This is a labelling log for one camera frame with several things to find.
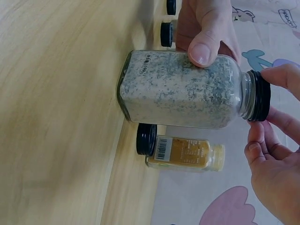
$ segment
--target finger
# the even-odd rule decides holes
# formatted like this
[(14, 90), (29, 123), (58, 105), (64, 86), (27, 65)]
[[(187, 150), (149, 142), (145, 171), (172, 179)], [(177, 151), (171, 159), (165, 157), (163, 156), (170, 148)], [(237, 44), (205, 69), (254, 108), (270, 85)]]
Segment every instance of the finger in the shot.
[(245, 147), (245, 156), (252, 173), (255, 173), (259, 165), (266, 160), (258, 142), (250, 142), (247, 144)]
[(261, 145), (262, 153), (267, 160), (274, 159), (273, 156), (269, 154), (266, 142), (265, 142), (265, 131), (262, 123), (260, 122), (251, 122), (250, 130), (248, 134), (248, 143), (257, 142)]
[(300, 101), (300, 68), (285, 64), (261, 71), (262, 77), (271, 84), (288, 89)]
[(300, 145), (300, 121), (273, 107), (270, 107), (267, 120)]
[(187, 52), (192, 63), (199, 67), (207, 67), (216, 59), (222, 40), (222, 26), (218, 12), (211, 11), (202, 19), (202, 31), (192, 40)]
[(196, 2), (191, 6), (190, 1), (182, 1), (176, 28), (176, 50), (188, 51), (194, 37), (200, 33), (201, 26), (195, 16)]
[(292, 154), (287, 147), (283, 146), (268, 121), (262, 122), (264, 126), (264, 138), (269, 154), (277, 160), (283, 160)]

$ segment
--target fingernail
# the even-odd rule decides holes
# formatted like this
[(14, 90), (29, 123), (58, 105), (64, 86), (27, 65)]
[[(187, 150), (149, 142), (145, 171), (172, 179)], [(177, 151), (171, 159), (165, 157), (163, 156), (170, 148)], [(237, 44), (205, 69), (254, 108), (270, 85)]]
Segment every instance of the fingernail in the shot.
[(210, 49), (204, 44), (196, 44), (191, 51), (191, 57), (199, 64), (205, 66), (209, 62)]
[(254, 149), (256, 149), (258, 146), (257, 146), (257, 144), (251, 144), (250, 146), (249, 146), (249, 151), (253, 151)]

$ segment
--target small spice jar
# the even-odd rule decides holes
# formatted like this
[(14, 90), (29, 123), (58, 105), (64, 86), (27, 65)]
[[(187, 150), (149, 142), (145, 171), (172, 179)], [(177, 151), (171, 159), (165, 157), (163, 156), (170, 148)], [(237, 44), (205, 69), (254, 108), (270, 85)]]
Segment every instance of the small spice jar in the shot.
[(211, 66), (199, 68), (176, 51), (132, 51), (117, 88), (132, 122), (210, 129), (237, 117), (264, 121), (270, 96), (270, 84), (259, 72), (241, 72), (229, 56), (218, 55)]
[(185, 172), (221, 171), (225, 160), (223, 145), (207, 140), (157, 135), (157, 125), (139, 124), (136, 151), (145, 163), (157, 169)]

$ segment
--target pink flower print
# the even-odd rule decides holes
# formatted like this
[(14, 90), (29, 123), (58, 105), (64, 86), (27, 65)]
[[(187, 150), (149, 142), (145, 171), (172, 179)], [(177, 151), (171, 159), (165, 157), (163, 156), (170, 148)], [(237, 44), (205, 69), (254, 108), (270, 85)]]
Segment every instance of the pink flower print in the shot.
[(204, 212), (199, 225), (257, 225), (255, 208), (246, 204), (248, 189), (236, 186), (221, 194)]

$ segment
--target spice bottle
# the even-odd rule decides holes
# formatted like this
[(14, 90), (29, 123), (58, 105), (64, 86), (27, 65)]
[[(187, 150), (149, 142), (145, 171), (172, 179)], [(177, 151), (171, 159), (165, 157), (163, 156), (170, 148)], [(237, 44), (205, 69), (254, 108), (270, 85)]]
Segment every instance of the spice bottle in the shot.
[(229, 56), (218, 55), (211, 66), (199, 68), (177, 51), (132, 51), (117, 88), (132, 122), (211, 129), (237, 117), (264, 121), (270, 96), (270, 84), (259, 72), (241, 72)]
[(221, 171), (225, 160), (223, 145), (207, 140), (157, 135), (157, 125), (139, 124), (136, 150), (145, 163), (157, 169), (185, 172)]

